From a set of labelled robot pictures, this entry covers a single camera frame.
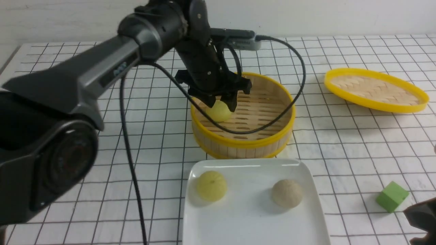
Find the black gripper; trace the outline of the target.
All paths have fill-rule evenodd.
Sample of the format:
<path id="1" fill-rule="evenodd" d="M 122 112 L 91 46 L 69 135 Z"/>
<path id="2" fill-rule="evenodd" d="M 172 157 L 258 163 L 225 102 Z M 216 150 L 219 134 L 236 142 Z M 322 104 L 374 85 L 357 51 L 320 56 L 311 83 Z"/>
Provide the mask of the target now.
<path id="1" fill-rule="evenodd" d="M 238 91 L 249 94 L 252 88 L 250 79 L 229 71 L 222 52 L 216 51 L 213 44 L 181 41 L 175 49 L 185 65 L 184 70 L 176 73 L 175 79 L 188 85 L 195 94 L 200 94 L 197 98 L 207 107 L 213 107 L 215 96 L 221 96 L 221 102 L 230 112 L 235 112 Z"/>

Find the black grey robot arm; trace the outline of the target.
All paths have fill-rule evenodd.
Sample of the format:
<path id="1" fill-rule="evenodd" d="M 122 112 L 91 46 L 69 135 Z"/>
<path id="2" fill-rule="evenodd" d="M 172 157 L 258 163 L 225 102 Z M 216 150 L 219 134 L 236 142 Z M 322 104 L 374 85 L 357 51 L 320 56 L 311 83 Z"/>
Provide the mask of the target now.
<path id="1" fill-rule="evenodd" d="M 175 48 L 181 81 L 208 107 L 220 96 L 233 112 L 252 83 L 225 69 L 204 0 L 150 0 L 118 34 L 51 68 L 10 79 L 1 91 L 1 225 L 25 223 L 79 183 L 104 130 L 98 98 L 131 68 Z"/>

